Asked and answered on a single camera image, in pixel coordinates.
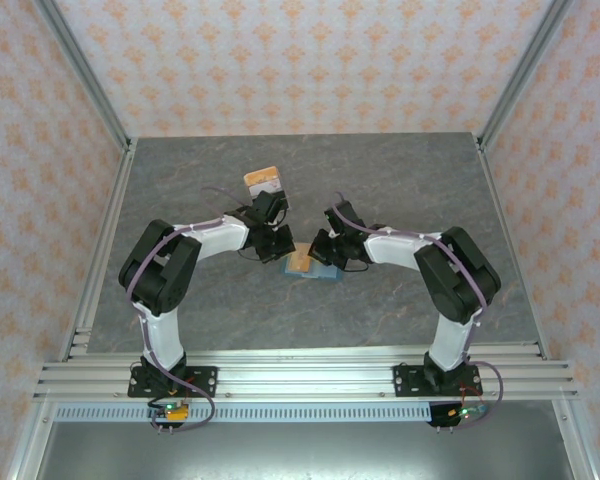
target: wall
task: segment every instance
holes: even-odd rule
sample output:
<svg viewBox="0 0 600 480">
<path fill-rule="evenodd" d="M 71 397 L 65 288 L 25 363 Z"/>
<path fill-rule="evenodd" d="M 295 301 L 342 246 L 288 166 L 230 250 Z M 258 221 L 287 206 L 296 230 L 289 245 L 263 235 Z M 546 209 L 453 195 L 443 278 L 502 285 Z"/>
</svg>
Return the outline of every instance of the wall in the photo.
<svg viewBox="0 0 600 480">
<path fill-rule="evenodd" d="M 550 0 L 60 0 L 127 132 L 479 133 Z"/>
<path fill-rule="evenodd" d="M 60 352 L 120 152 L 30 0 L 0 1 L 0 479 Z"/>
<path fill-rule="evenodd" d="M 488 152 L 551 354 L 600 448 L 600 0 L 578 1 Z"/>
</svg>

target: yellow connector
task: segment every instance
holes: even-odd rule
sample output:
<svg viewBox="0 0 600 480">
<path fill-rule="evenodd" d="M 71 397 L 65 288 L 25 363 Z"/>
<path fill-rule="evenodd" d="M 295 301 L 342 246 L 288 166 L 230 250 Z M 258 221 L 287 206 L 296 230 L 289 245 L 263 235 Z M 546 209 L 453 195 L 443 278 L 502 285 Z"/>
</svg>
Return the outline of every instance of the yellow connector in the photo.
<svg viewBox="0 0 600 480">
<path fill-rule="evenodd" d="M 189 405 L 166 410 L 166 419 L 170 422 L 184 422 L 187 418 L 189 418 Z"/>
</svg>

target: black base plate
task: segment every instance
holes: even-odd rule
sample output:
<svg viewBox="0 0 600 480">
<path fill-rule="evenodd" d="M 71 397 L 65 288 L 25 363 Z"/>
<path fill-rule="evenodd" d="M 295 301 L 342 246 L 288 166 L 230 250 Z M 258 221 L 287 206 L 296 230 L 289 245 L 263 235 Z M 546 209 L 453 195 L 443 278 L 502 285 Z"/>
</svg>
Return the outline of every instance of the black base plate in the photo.
<svg viewBox="0 0 600 480">
<path fill-rule="evenodd" d="M 209 396 L 215 397 L 216 387 L 218 384 L 217 367 L 187 366 L 185 369 L 185 375 L 181 378 L 190 379 L 192 377 L 193 380 L 191 380 L 189 383 L 208 393 Z M 131 378 L 136 382 L 134 385 L 132 385 L 133 382 L 129 382 L 129 390 L 127 391 L 127 395 L 131 398 L 159 398 L 169 395 L 168 392 L 165 392 L 163 389 L 153 390 L 151 388 L 150 383 L 148 382 L 147 370 L 142 366 L 133 367 L 131 369 Z M 169 397 L 184 398 L 185 394 L 189 398 L 201 397 L 200 394 L 187 391 L 184 387 L 179 389 L 176 394 L 169 395 Z"/>
<path fill-rule="evenodd" d="M 393 386 L 396 397 L 461 397 L 460 384 L 473 387 L 482 395 L 482 383 L 474 382 L 474 378 L 480 378 L 478 367 L 467 365 L 459 372 L 453 381 L 441 385 L 436 389 L 424 378 L 424 367 L 422 365 L 396 365 L 393 367 Z M 465 396 L 477 396 L 471 390 L 465 390 Z"/>
</svg>

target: gray marble tabletop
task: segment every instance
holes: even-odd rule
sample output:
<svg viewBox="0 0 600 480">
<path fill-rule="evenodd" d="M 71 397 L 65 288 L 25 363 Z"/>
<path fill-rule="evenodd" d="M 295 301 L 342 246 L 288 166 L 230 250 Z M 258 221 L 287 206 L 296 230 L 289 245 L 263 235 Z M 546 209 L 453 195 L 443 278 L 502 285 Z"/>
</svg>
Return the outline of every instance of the gray marble tabletop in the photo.
<svg viewBox="0 0 600 480">
<path fill-rule="evenodd" d="M 140 329 L 117 275 L 147 224 L 214 218 L 234 202 L 200 192 L 222 186 L 248 199 L 243 175 L 275 165 L 291 203 L 294 240 L 326 228 L 336 190 L 367 223 L 435 232 L 458 225 L 502 279 L 475 340 L 531 341 L 537 331 L 469 133 L 141 139 L 138 142 L 89 352 L 141 351 Z M 372 265 L 340 282 L 282 273 L 235 252 L 201 261 L 180 305 L 185 349 L 426 344 L 437 311 L 418 272 Z"/>
</svg>

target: patterned wallpaper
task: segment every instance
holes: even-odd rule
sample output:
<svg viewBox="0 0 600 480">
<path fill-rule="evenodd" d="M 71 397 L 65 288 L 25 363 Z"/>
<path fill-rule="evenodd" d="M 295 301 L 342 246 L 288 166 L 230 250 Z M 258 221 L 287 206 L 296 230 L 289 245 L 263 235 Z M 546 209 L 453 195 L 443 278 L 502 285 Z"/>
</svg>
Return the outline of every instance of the patterned wallpaper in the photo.
<svg viewBox="0 0 600 480">
<path fill-rule="evenodd" d="M 59 0 L 131 136 L 479 133 L 550 0 Z"/>
<path fill-rule="evenodd" d="M 600 448 L 600 0 L 576 0 L 489 161 L 551 354 Z"/>
<path fill-rule="evenodd" d="M 0 1 L 0 479 L 69 327 L 119 149 L 31 0 Z"/>
</svg>

